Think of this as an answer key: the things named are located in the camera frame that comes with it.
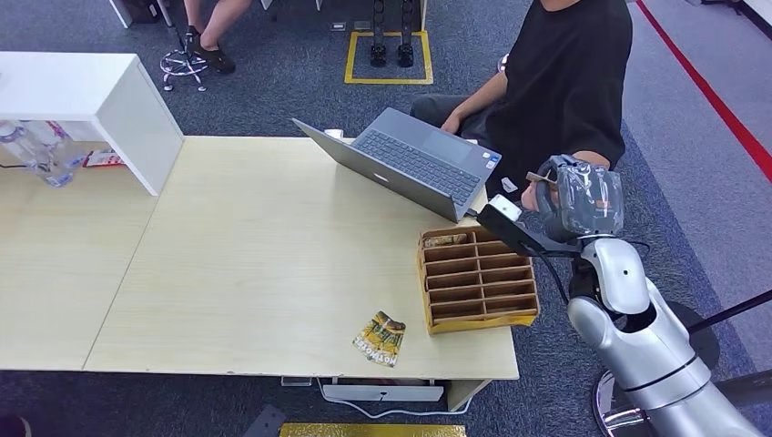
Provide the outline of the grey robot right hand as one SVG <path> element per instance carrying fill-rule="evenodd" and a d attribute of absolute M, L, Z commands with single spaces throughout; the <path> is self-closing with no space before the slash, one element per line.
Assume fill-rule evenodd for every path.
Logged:
<path fill-rule="evenodd" d="M 624 193 L 618 173 L 570 155 L 553 155 L 533 177 L 547 238 L 566 243 L 622 229 Z"/>

